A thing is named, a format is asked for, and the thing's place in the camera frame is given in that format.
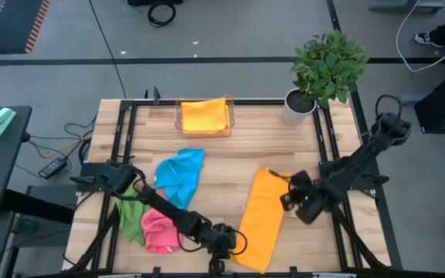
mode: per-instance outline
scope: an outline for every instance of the white cable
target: white cable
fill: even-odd
[[[413,11],[415,10],[415,8],[418,6],[418,3],[420,2],[420,0],[418,0],[416,2],[416,4],[413,6],[413,8],[411,9],[411,11],[408,13],[408,15],[406,16],[405,20],[403,20],[403,22],[401,23],[401,25],[399,26],[398,32],[396,33],[396,49],[398,50],[398,54],[401,56],[401,59],[403,59],[403,62],[406,64],[406,66],[408,67],[408,70],[412,73],[416,73],[419,72],[420,70],[426,70],[432,66],[435,66],[436,64],[440,63],[442,60],[445,59],[445,56],[440,58],[437,62],[428,65],[428,66],[424,66],[423,68],[420,69],[412,69],[409,64],[407,63],[407,61],[405,60],[405,57],[403,57],[403,55],[401,54],[401,51],[399,51],[399,33],[401,32],[401,28],[403,27],[403,25],[405,25],[406,20],[409,18],[409,16],[413,13]]]

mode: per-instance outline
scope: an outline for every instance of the white flower pot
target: white flower pot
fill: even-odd
[[[298,90],[298,88],[290,90],[284,97],[283,120],[286,124],[291,126],[299,126],[300,124],[302,124],[305,118],[308,115],[312,114],[312,112],[314,112],[314,110],[317,108],[317,102],[314,101],[314,107],[307,113],[298,113],[293,111],[287,103],[287,96],[296,90]]]

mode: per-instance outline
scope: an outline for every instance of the potted plant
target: potted plant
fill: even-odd
[[[305,117],[320,105],[328,109],[329,99],[346,103],[347,92],[356,90],[356,80],[369,60],[365,47],[356,45],[339,30],[314,35],[303,49],[296,48],[296,61],[291,72],[296,88],[285,97],[283,119],[289,125],[303,123]]]

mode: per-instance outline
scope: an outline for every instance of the green leaves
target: green leaves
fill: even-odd
[[[291,71],[297,75],[293,84],[311,100],[348,101],[347,93],[356,91],[356,81],[365,71],[369,60],[366,49],[356,45],[339,30],[313,35],[303,49],[296,48]]]

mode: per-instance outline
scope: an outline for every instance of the concrete floor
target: concrete floor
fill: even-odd
[[[370,12],[369,0],[334,0],[344,33],[367,46],[371,57],[397,57],[394,38],[404,14]],[[295,46],[311,35],[332,30],[322,0],[188,0],[178,7],[169,27],[154,29],[145,17],[121,0],[93,0],[114,56],[122,58],[189,58],[292,56]],[[402,32],[401,50],[407,57],[437,57],[429,47],[413,44],[412,33],[426,31],[445,20],[415,15]],[[51,1],[35,50],[0,59],[108,59],[109,52],[87,0]],[[157,86],[163,97],[283,97],[293,86],[288,63],[176,63],[118,66],[128,97],[143,97]],[[373,106],[384,93],[428,94],[445,80],[445,65],[411,74],[402,64],[371,64],[358,82],[369,124]],[[86,124],[100,99],[122,98],[112,65],[0,66],[0,106],[30,105],[29,133],[63,136],[67,122]],[[445,135],[425,135],[412,108],[403,113],[413,122],[406,145],[382,154],[379,170],[385,185],[396,241],[407,270],[445,272]],[[62,141],[40,141],[59,147]],[[73,169],[48,181],[16,168],[9,187],[24,192],[27,185],[66,184],[80,171]],[[17,163],[37,172],[43,161],[27,144]],[[23,249],[16,270],[24,275],[56,273],[64,247]]]

